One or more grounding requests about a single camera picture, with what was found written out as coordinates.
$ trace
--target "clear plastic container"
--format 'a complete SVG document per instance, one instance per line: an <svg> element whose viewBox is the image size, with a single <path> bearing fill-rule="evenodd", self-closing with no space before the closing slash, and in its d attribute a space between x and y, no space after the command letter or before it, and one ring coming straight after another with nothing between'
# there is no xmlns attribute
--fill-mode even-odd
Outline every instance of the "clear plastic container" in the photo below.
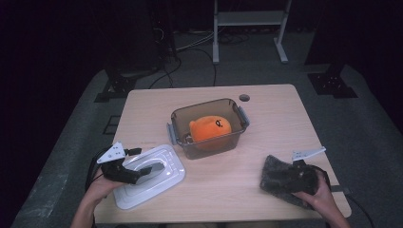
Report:
<svg viewBox="0 0 403 228"><path fill-rule="evenodd" d="M205 116L221 116L230 124L232 132L208 140L193 142L189 123ZM234 149L240 134L249 125L249 120L240 106L228 98L179 108L171 115L172 124L167 124L172 144L180 145L190 160L200 159Z"/></svg>

